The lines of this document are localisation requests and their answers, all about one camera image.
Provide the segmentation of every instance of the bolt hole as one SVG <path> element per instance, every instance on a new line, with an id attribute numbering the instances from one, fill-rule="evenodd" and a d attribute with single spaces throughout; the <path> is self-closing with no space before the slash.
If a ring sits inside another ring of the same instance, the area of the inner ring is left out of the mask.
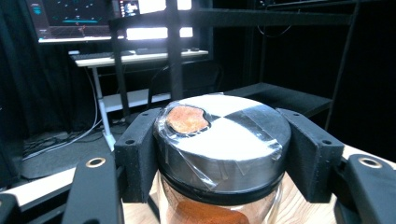
<path id="1" fill-rule="evenodd" d="M 134 143 L 134 140 L 126 140 L 125 144 L 126 145 L 132 145 Z"/>
<path id="2" fill-rule="evenodd" d="M 332 144 L 332 142 L 329 141 L 329 140 L 323 140 L 322 143 L 324 143 L 324 144 L 326 144 L 326 145 L 331 145 L 331 144 Z"/>
<path id="3" fill-rule="evenodd" d="M 96 168 L 96 167 L 103 165 L 105 162 L 106 162 L 105 158 L 94 158 L 94 159 L 87 161 L 87 163 L 85 163 L 85 165 L 89 168 Z"/>
<path id="4" fill-rule="evenodd" d="M 378 161 L 372 160 L 370 158 L 359 158 L 359 162 L 365 166 L 371 167 L 371 168 L 381 168 L 382 164 L 379 163 Z"/>

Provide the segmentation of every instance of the silver lid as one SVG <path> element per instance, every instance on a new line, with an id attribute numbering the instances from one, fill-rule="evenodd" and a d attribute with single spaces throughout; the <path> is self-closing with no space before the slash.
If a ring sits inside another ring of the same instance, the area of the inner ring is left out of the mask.
<path id="1" fill-rule="evenodd" d="M 205 111 L 209 125 L 178 133 L 166 122 L 179 106 Z M 169 104 L 155 122 L 160 168 L 175 180 L 218 193 L 271 186 L 284 173 L 288 122 L 273 108 L 245 98 L 210 94 Z"/>

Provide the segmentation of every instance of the wooden table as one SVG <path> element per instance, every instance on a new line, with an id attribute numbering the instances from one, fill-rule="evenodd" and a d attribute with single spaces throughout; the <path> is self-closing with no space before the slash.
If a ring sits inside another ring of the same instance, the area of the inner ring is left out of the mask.
<path id="1" fill-rule="evenodd" d="M 347 159 L 352 154 L 368 154 L 354 147 L 345 146 L 344 157 Z M 396 169 L 396 164 L 388 161 Z M 39 179 L 35 182 L 22 185 L 15 189 L 5 191 L 17 196 L 20 206 L 39 198 L 58 189 L 62 186 L 72 183 L 75 169 L 70 169 L 56 175 Z M 335 223 L 333 207 L 335 197 L 333 196 L 330 203 L 308 203 L 299 190 L 295 187 L 292 180 L 286 174 L 283 181 L 283 195 L 279 206 L 279 212 L 276 217 L 276 223 Z M 151 190 L 153 199 L 156 199 L 156 181 Z M 143 203 L 124 203 L 123 212 L 125 223 L 159 223 L 151 212 L 149 206 Z"/>

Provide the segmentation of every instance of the desk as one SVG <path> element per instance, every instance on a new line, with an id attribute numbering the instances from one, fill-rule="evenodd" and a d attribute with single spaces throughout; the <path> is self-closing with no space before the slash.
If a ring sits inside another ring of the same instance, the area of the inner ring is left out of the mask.
<path id="1" fill-rule="evenodd" d="M 344 158 L 348 158 L 352 154 L 368 154 L 354 147 L 345 146 Z M 388 163 L 396 169 L 396 163 L 388 161 Z M 56 175 L 39 179 L 35 182 L 22 185 L 15 189 L 5 191 L 17 196 L 21 205 L 46 195 L 55 189 L 59 189 L 65 185 L 72 183 L 75 169 L 70 169 Z M 335 197 L 332 197 L 330 203 L 308 203 L 303 195 L 297 190 L 288 175 L 285 175 L 283 181 L 283 196 L 277 214 L 276 223 L 335 223 L 333 207 Z M 153 199 L 156 199 L 156 182 L 154 180 L 151 189 Z M 149 206 L 144 203 L 124 203 L 123 212 L 126 224 L 145 224 L 158 223 L 152 214 Z"/>
<path id="2" fill-rule="evenodd" d="M 206 50 L 198 51 L 185 51 L 181 52 L 182 58 L 194 58 L 201 57 L 208 54 Z M 122 63 L 148 63 L 148 62 L 160 62 L 165 61 L 168 57 L 167 53 L 159 54 L 145 54 L 145 55 L 128 55 L 121 58 Z M 78 67 L 87 67 L 92 70 L 93 81 L 96 88 L 96 99 L 99 105 L 100 114 L 102 116 L 102 122 L 104 125 L 103 135 L 106 142 L 111 150 L 114 149 L 116 143 L 113 134 L 110 131 L 110 125 L 108 123 L 107 113 L 111 111 L 121 110 L 122 104 L 119 94 L 104 96 L 100 86 L 98 74 L 99 67 L 114 66 L 114 59 L 112 58 L 100 58 L 100 59 L 89 59 L 89 60 L 78 60 L 75 61 Z M 128 106 L 134 107 L 138 105 L 145 105 L 148 101 L 149 90 L 130 91 L 128 95 Z M 156 95 L 153 97 L 153 102 L 160 102 L 163 100 L 170 99 L 170 94 Z"/>

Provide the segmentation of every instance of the screen display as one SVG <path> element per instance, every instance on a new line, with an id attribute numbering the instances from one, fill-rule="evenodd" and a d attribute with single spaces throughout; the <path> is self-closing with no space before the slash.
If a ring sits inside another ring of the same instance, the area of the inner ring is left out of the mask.
<path id="1" fill-rule="evenodd" d="M 39 43 L 109 40 L 108 20 L 164 10 L 166 0 L 26 0 Z M 179 10 L 191 9 L 191 0 L 178 0 Z M 192 37 L 183 27 L 181 37 Z M 137 28 L 127 31 L 130 40 L 164 39 L 167 29 Z"/>

